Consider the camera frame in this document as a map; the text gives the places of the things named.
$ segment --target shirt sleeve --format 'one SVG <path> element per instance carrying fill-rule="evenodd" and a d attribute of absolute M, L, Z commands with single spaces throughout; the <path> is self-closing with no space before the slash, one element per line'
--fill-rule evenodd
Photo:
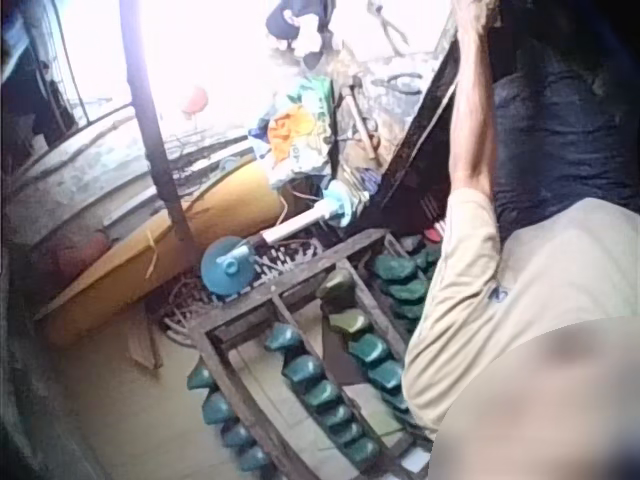
<path fill-rule="evenodd" d="M 422 319 L 409 343 L 403 389 L 411 411 L 431 436 L 473 370 L 483 348 L 490 292 L 496 285 L 500 240 L 491 201 L 477 190 L 449 197 L 442 255 Z"/>

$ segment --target man's arm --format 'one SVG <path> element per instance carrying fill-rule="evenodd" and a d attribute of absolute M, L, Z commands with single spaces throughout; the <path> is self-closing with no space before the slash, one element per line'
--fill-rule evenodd
<path fill-rule="evenodd" d="M 431 438 L 457 395 L 492 359 L 487 355 L 495 329 L 490 297 L 500 240 L 491 203 L 496 147 L 488 1 L 453 0 L 461 58 L 451 123 L 447 230 L 402 379 L 411 411 Z"/>
<path fill-rule="evenodd" d="M 492 197 L 496 158 L 493 88 L 487 50 L 491 2 L 456 0 L 460 70 L 451 121 L 451 190 L 473 188 Z"/>

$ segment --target wooden boat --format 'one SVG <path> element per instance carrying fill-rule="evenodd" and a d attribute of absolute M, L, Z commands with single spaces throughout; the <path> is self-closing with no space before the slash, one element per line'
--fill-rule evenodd
<path fill-rule="evenodd" d="M 245 237 L 273 225 L 282 213 L 262 167 L 246 163 L 184 204 L 198 248 L 220 237 Z M 190 267 L 166 211 L 114 246 L 47 305 L 38 318 L 54 346 L 72 344 L 118 310 Z"/>

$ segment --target person in background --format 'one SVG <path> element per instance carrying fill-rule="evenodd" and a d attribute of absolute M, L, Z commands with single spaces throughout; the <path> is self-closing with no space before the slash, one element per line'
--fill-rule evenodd
<path fill-rule="evenodd" d="M 435 438 L 454 400 L 494 360 L 557 328 L 640 315 L 635 121 L 580 74 L 494 86 L 487 31 L 497 1 L 452 0 L 460 67 L 442 256 L 409 343 L 403 391 Z"/>
<path fill-rule="evenodd" d="M 267 17 L 266 27 L 280 50 L 293 50 L 309 70 L 323 56 L 331 20 L 328 0 L 281 0 Z"/>

